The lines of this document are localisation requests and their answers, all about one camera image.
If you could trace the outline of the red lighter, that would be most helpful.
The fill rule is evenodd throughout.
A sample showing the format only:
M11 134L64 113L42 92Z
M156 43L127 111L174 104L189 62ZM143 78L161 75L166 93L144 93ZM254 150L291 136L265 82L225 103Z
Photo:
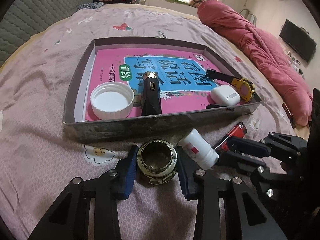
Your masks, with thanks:
M228 151L227 141L230 137L243 138L247 134L247 128L242 122L237 123L226 135L223 136L212 148L216 152Z

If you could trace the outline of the white medicine bottle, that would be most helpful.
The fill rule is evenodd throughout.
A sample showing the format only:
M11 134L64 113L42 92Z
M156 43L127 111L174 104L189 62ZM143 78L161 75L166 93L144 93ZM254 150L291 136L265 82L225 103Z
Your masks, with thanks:
M178 142L178 146L203 170L211 169L219 159L217 152L194 128Z

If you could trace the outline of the white earbuds case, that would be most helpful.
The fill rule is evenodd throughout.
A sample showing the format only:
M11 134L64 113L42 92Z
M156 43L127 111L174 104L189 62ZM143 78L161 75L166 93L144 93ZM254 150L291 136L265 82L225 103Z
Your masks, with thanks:
M241 100L239 93L230 85L220 85L213 88L210 97L216 104L223 106L235 106Z

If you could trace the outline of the metallic round jar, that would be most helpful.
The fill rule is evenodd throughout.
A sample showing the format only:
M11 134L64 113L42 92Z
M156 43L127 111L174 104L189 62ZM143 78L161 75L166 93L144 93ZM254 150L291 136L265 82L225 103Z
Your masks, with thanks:
M167 184L177 172L177 160L178 154L169 142L147 141L137 152L137 181L148 186Z

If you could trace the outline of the yellow black wristwatch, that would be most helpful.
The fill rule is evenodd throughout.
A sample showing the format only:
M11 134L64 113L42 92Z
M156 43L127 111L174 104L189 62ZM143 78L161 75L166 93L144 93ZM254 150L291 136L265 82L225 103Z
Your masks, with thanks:
M219 80L226 82L236 88L236 91L240 95L240 98L246 103L249 103L255 95L255 87L251 80L245 78L239 78L215 70L207 70L205 77L211 80Z

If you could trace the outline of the brown small box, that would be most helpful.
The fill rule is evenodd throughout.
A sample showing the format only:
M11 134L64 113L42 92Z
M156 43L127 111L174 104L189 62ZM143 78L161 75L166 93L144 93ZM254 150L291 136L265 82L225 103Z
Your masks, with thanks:
M285 111L286 116L292 121L293 117L292 117L292 114L291 114L289 108L287 107L287 104L286 103L282 103L282 107L283 107L283 109Z

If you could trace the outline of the pink printed bed sheet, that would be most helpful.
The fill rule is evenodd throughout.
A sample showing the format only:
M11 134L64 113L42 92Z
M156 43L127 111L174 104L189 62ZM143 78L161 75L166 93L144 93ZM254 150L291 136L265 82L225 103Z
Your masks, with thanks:
M74 177L97 178L115 167L133 144L153 135L101 143L112 160L98 165L82 144L63 134L69 84L95 38L150 36L204 44L241 76L251 79L262 99L240 117L247 137L294 134L280 95L245 55L196 17L146 5L82 9L33 36L1 70L1 217L16 239L27 239L56 197Z

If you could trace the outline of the pink and blue book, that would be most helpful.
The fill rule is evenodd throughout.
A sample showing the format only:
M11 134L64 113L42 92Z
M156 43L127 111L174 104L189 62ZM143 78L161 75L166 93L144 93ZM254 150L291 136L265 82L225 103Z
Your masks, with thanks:
M217 63L203 52L177 49L116 48L98 50L87 87L84 120L97 121L91 94L103 83L121 82L134 92L129 117L142 114L143 97L154 92L161 114L204 110L208 105L223 106L235 91L225 81L206 77L208 70L218 71Z

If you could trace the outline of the red quilted blanket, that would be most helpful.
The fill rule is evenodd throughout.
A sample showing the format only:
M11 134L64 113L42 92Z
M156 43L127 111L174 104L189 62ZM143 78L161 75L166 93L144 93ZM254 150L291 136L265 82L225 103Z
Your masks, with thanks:
M282 97L294 122L306 126L311 119L312 94L291 67L278 40L220 1L205 0L197 15L204 25L232 42L253 62Z

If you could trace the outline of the black faceted lipstick tube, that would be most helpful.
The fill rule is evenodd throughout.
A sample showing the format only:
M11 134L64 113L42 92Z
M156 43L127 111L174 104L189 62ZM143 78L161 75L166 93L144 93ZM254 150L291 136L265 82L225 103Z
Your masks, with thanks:
M157 72L145 72L143 75L142 116L162 113L159 79Z

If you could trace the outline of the dark cardboard box tray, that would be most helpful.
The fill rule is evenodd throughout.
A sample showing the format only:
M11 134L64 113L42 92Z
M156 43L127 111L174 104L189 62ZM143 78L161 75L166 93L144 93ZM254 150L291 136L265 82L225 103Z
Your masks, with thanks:
M242 100L235 106L216 105L214 108L210 108L208 105L204 110L192 112L85 121L87 87L94 57L98 50L116 48L177 49L189 52L203 52L217 63L219 68L217 72L241 77L223 58L202 44L138 36L95 39L88 45L80 59L66 95L63 124L65 134L72 140L82 144L90 144L107 140L149 137L159 132L179 131L185 128L233 120L242 115L253 113L261 104L261 99L255 94L249 103Z

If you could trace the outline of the white jar lid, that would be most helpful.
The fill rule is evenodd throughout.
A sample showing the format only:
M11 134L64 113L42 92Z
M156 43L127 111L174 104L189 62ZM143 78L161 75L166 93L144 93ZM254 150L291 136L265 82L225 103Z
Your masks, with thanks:
M122 119L133 109L134 92L121 82L106 82L93 89L90 103L93 113L100 120Z

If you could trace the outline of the blue patterned cloth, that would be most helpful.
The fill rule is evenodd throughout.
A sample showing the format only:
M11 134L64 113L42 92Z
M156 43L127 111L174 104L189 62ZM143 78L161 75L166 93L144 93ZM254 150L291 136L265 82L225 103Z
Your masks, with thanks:
M103 2L91 2L91 3L85 3L77 6L76 10L82 10L82 9L99 9L104 6Z

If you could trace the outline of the grey quilted headboard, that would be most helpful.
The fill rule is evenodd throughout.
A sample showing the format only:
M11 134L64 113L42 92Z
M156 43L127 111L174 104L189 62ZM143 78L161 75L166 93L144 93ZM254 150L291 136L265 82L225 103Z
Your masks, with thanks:
M1 19L1 64L33 35L92 0L14 0Z

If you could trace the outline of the black wall television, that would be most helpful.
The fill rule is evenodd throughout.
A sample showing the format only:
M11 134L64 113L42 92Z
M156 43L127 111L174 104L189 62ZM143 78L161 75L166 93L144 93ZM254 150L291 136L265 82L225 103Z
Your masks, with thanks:
M304 29L286 19L279 36L307 63L313 58L317 43Z

